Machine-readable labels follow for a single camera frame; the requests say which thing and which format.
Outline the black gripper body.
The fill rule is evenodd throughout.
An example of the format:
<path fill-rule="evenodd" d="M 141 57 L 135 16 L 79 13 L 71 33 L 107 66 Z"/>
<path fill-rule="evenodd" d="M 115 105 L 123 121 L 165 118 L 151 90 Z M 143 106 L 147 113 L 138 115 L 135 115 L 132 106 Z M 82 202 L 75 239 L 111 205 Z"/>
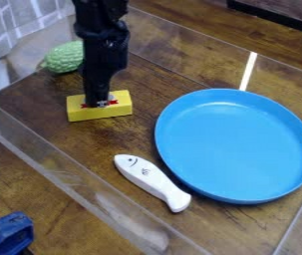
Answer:
<path fill-rule="evenodd" d="M 75 33 L 83 39 L 82 75 L 86 80 L 108 81 L 128 64 L 131 33 L 122 18 L 128 0 L 71 0 Z"/>

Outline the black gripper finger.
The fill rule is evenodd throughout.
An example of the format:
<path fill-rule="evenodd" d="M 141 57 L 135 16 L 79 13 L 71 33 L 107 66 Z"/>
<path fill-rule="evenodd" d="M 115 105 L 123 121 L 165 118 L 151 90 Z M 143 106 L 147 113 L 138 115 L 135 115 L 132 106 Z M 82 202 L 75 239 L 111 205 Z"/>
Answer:
<path fill-rule="evenodd" d="M 84 80 L 86 104 L 90 108 L 104 108 L 108 105 L 110 85 Z"/>

